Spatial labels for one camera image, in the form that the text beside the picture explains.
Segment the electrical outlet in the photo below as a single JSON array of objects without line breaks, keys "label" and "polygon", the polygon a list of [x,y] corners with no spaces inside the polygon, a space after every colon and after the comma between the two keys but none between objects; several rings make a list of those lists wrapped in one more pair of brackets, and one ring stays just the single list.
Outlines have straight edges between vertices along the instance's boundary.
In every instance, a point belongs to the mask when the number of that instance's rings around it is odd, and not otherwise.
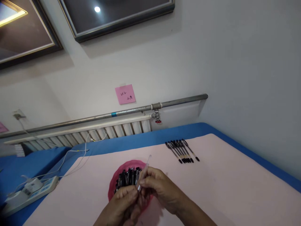
[{"label": "electrical outlet", "polygon": [[14,116],[17,120],[19,120],[20,118],[26,118],[26,116],[24,115],[24,113],[23,113],[20,109],[18,109],[18,110],[16,110],[16,111],[13,111],[13,116]]}]

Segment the pink sticky note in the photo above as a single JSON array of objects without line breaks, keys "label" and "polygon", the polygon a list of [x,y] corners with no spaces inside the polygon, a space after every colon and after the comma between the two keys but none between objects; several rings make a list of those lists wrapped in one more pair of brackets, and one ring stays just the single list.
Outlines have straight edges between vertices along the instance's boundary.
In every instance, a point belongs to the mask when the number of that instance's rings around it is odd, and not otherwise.
[{"label": "pink sticky note", "polygon": [[0,122],[0,132],[6,132],[8,129]]},{"label": "pink sticky note", "polygon": [[120,86],[115,88],[119,104],[135,102],[135,95],[132,85]]}]

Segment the pipe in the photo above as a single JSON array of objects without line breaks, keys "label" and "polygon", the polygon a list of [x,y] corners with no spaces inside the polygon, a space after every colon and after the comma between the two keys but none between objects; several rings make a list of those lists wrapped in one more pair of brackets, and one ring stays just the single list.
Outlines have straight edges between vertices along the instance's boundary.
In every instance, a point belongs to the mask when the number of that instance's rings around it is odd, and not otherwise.
[{"label": "pipe", "polygon": [[[80,124],[83,122],[91,122],[91,121],[96,121],[96,120],[100,120],[100,119],[106,119],[106,118],[112,118],[112,117],[117,117],[117,116],[122,116],[122,115],[133,114],[133,113],[137,113],[137,112],[160,109],[163,107],[169,107],[169,106],[194,102],[194,101],[198,101],[198,100],[206,100],[207,98],[208,98],[207,94],[200,94],[197,96],[186,97],[186,98],[167,101],[167,102],[163,102],[163,103],[157,103],[157,104],[147,105],[147,106],[143,106],[143,107],[132,108],[132,109],[128,109],[128,110],[122,110],[122,111],[107,113],[107,114],[83,118],[83,119],[61,122],[61,123],[52,124],[52,125],[48,125],[48,126],[37,127],[37,128],[33,128],[33,129],[28,129],[27,132],[32,133],[32,132],[39,132],[39,131],[43,131],[43,130],[55,129],[55,128],[64,127],[64,126],[72,126],[72,125]],[[26,134],[26,133],[24,131],[6,133],[6,134],[0,135],[0,139],[7,138],[7,137],[14,137],[14,136],[23,135],[23,134]]]},{"label": "pipe", "polygon": [[[114,121],[110,121],[110,122],[103,122],[103,123],[99,123],[99,124],[95,124],[95,125],[83,126],[83,127],[74,128],[74,129],[62,130],[62,131],[58,131],[58,132],[41,134],[41,135],[37,135],[36,137],[39,139],[44,139],[44,138],[49,138],[49,137],[62,136],[62,135],[71,134],[71,133],[94,130],[94,129],[104,128],[104,127],[109,127],[109,126],[117,126],[117,125],[122,125],[125,123],[144,121],[144,120],[149,120],[149,119],[151,119],[150,114],[144,115],[144,116],[136,116],[136,117],[132,117],[132,118],[114,120]],[[33,140],[37,140],[36,137],[25,137],[25,138],[21,138],[21,139],[6,141],[6,142],[4,142],[4,144],[18,144],[18,143],[27,142],[27,141],[33,141]]]}]

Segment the charger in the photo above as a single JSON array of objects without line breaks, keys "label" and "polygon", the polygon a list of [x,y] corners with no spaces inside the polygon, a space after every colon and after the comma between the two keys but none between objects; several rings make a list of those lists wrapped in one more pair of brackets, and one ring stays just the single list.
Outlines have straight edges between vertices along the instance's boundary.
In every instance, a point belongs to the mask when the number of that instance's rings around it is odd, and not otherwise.
[{"label": "charger", "polygon": [[43,186],[43,183],[38,178],[31,179],[25,175],[22,175],[22,177],[25,177],[27,182],[24,186],[24,192],[26,194],[33,193]]}]

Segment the framed picture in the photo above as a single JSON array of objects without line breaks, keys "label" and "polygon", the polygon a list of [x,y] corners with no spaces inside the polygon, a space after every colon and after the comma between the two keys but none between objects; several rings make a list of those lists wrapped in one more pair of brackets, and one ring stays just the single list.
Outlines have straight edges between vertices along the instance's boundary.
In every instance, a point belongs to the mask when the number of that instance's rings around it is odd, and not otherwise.
[{"label": "framed picture", "polygon": [[0,69],[61,49],[38,0],[0,0]]},{"label": "framed picture", "polygon": [[173,12],[175,0],[59,0],[77,42]]}]

